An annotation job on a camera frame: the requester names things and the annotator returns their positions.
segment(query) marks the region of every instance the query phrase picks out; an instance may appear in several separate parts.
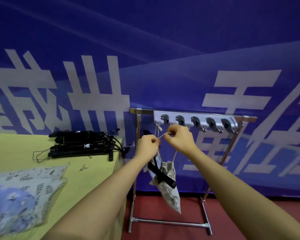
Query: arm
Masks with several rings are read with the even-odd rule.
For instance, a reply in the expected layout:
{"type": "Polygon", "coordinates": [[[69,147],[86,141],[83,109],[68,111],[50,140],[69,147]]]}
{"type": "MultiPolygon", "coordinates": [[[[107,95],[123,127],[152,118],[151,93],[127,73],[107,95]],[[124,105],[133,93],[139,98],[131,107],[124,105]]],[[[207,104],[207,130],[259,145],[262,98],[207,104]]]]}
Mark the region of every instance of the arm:
{"type": "Polygon", "coordinates": [[[300,239],[300,223],[221,165],[194,143],[192,133],[180,125],[164,138],[185,154],[208,182],[228,216],[248,239],[300,239]]]}
{"type": "Polygon", "coordinates": [[[159,143],[154,135],[139,139],[133,159],[82,198],[42,239],[102,239],[138,173],[156,155],[159,143]]]}

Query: blue backdrop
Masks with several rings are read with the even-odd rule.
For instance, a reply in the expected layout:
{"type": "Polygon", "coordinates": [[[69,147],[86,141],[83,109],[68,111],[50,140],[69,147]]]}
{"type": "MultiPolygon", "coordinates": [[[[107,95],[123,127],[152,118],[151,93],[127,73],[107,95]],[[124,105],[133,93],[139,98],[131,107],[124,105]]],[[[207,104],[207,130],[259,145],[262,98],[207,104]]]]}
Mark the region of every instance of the blue backdrop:
{"type": "MultiPolygon", "coordinates": [[[[118,126],[131,144],[130,107],[257,116],[225,166],[300,196],[300,0],[0,0],[0,133],[118,126]]],[[[191,132],[221,158],[227,135],[191,132]]],[[[180,154],[176,173],[180,191],[205,190],[180,154]]]]}

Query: red floor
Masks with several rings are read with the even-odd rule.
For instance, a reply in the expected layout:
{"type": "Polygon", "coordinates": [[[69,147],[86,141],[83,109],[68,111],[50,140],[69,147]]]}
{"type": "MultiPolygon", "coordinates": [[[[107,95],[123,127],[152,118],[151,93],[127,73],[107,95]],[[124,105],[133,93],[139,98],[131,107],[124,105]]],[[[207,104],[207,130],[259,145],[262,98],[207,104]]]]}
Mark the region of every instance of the red floor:
{"type": "MultiPolygon", "coordinates": [[[[276,202],[300,222],[300,202],[276,202]]],[[[231,221],[216,199],[205,202],[212,236],[205,228],[189,226],[171,226],[151,223],[132,223],[132,233],[128,233],[131,203],[127,202],[125,221],[121,240],[135,239],[245,239],[231,221]]],[[[196,198],[181,198],[182,214],[172,210],[162,197],[137,196],[134,206],[134,217],[166,221],[203,223],[202,207],[196,198]]]]}

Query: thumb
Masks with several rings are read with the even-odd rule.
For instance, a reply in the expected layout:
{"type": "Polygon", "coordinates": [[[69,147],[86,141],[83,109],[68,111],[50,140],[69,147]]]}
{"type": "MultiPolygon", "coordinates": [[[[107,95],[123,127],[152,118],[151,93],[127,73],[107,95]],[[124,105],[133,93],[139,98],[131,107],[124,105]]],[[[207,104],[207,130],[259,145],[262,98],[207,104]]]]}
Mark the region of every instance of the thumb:
{"type": "Polygon", "coordinates": [[[174,137],[170,136],[169,134],[165,134],[163,137],[170,145],[172,144],[174,137]]]}

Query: yellow table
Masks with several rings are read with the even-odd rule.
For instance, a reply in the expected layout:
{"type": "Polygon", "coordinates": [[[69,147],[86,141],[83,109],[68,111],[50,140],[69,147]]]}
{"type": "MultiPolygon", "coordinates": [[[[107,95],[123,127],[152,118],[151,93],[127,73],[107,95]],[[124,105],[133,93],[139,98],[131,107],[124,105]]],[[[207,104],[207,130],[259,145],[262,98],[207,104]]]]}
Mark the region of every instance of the yellow table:
{"type": "MultiPolygon", "coordinates": [[[[57,191],[58,197],[48,214],[47,223],[32,231],[17,234],[12,239],[41,239],[72,206],[123,165],[118,152],[113,153],[112,162],[108,161],[108,155],[92,156],[92,158],[88,156],[67,157],[45,160],[40,164],[32,160],[33,151],[46,150],[54,144],[52,138],[48,136],[0,134],[0,172],[62,166],[70,163],[64,174],[68,182],[57,191]],[[84,164],[90,167],[80,171],[84,164]]],[[[125,206],[126,202],[122,205],[105,239],[120,240],[125,206]]]]}

